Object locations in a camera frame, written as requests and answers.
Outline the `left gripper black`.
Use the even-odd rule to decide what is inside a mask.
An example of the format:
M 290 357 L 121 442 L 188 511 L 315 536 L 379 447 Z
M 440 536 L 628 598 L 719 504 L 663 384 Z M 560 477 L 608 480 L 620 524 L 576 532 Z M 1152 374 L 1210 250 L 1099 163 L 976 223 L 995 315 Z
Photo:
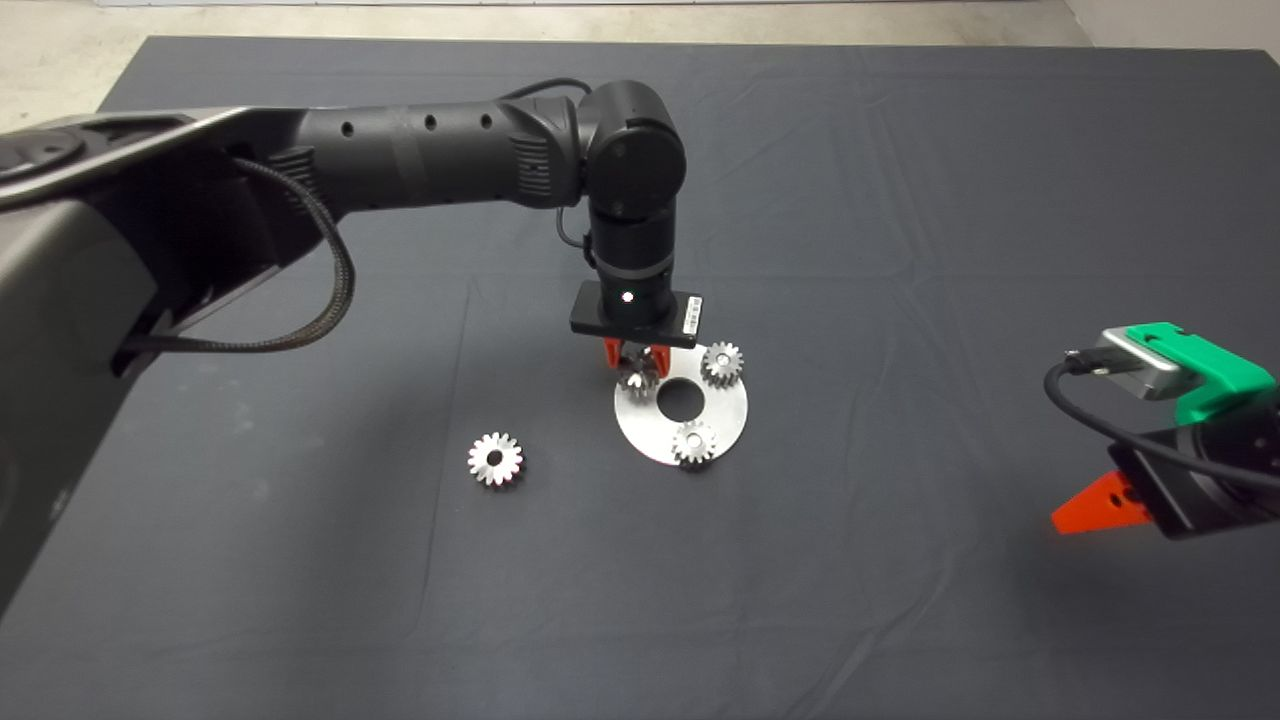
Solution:
M 617 369 L 622 363 L 623 342 L 660 345 L 648 347 L 648 368 L 658 379 L 669 374 L 671 347 L 692 348 L 698 343 L 701 327 L 704 299 L 699 293 L 673 291 L 666 311 L 654 320 L 639 320 L 634 315 L 644 305 L 644 297 L 632 302 L 622 301 L 623 293 L 608 293 L 599 281 L 580 284 L 570 313 L 570 328 L 576 334 L 604 338 L 605 365 Z

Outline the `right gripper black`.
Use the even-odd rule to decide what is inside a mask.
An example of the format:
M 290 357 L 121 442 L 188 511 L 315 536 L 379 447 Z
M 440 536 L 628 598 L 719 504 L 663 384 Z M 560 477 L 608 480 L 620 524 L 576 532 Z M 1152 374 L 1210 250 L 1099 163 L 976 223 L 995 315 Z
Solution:
M 1229 438 L 1213 432 L 1151 432 L 1146 438 L 1183 454 L 1277 475 L 1277 437 Z M 1180 468 L 1119 442 L 1108 446 L 1117 470 L 1091 482 L 1051 514 L 1062 536 L 1156 524 L 1170 539 L 1188 539 L 1277 520 L 1277 492 L 1252 489 Z

